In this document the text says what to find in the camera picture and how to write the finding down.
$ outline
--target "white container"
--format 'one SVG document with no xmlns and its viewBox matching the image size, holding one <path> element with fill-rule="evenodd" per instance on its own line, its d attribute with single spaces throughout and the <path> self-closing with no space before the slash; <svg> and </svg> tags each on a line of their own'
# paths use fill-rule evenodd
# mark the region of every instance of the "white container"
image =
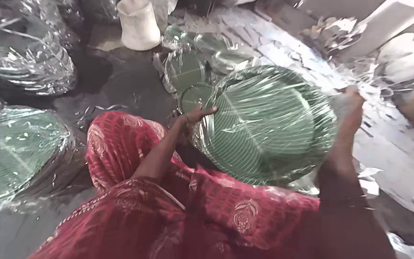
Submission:
<svg viewBox="0 0 414 259">
<path fill-rule="evenodd" d="M 153 5 L 148 0 L 122 0 L 117 5 L 122 26 L 122 43 L 134 50 L 148 50 L 161 41 Z"/>
</svg>

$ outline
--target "hand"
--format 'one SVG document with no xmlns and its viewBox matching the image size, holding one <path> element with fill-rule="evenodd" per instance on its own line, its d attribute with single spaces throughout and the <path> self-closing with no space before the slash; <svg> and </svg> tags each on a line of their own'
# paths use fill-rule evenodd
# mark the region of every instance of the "hand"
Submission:
<svg viewBox="0 0 414 259">
<path fill-rule="evenodd" d="M 184 138 L 185 140 L 189 140 L 193 136 L 193 129 L 194 125 L 202 120 L 207 115 L 213 114 L 218 110 L 217 107 L 214 107 L 212 109 L 206 109 L 203 110 L 202 106 L 198 106 L 197 108 L 193 109 L 189 113 L 185 115 L 186 117 L 186 127 L 184 132 Z"/>
<path fill-rule="evenodd" d="M 356 87 L 348 87 L 344 93 L 349 97 L 348 113 L 339 128 L 339 139 L 353 140 L 354 134 L 362 124 L 363 103 L 365 99 L 357 92 Z"/>
</svg>

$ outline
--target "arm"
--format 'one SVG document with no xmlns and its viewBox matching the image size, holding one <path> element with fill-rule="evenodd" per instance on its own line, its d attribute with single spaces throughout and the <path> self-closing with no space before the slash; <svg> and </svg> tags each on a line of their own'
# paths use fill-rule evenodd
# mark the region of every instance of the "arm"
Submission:
<svg viewBox="0 0 414 259">
<path fill-rule="evenodd" d="M 187 131 L 191 130 L 196 122 L 216 111 L 216 107 L 205 111 L 198 107 L 198 109 L 189 112 L 186 116 L 179 116 L 169 133 L 149 152 L 137 170 L 135 170 L 131 179 L 149 177 L 159 184 L 167 172 L 177 143 L 184 139 Z"/>
<path fill-rule="evenodd" d="M 352 162 L 354 134 L 362 122 L 364 99 L 351 90 L 350 114 L 318 173 L 323 258 L 395 259 L 389 240 L 376 221 Z"/>
</svg>

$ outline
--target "white bag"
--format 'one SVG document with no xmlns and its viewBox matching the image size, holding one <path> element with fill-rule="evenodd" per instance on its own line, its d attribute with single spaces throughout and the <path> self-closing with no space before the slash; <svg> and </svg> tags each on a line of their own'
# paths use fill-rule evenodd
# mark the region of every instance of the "white bag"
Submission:
<svg viewBox="0 0 414 259">
<path fill-rule="evenodd" d="M 122 43 L 134 50 L 148 50 L 161 42 L 153 5 L 148 0 L 122 0 L 117 5 Z"/>
<path fill-rule="evenodd" d="M 395 83 L 414 79 L 414 33 L 405 33 L 385 44 L 378 57 L 386 63 L 385 77 Z"/>
</svg>

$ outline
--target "leaf-shaped plate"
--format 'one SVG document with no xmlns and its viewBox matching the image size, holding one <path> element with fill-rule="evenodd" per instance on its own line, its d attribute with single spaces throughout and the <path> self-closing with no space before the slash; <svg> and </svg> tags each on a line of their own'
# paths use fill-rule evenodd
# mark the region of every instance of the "leaf-shaped plate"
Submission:
<svg viewBox="0 0 414 259">
<path fill-rule="evenodd" d="M 224 172 L 251 184 L 286 184 L 322 162 L 333 143 L 334 115 L 326 97 L 298 74 L 258 66 L 217 86 L 196 144 Z"/>
</svg>

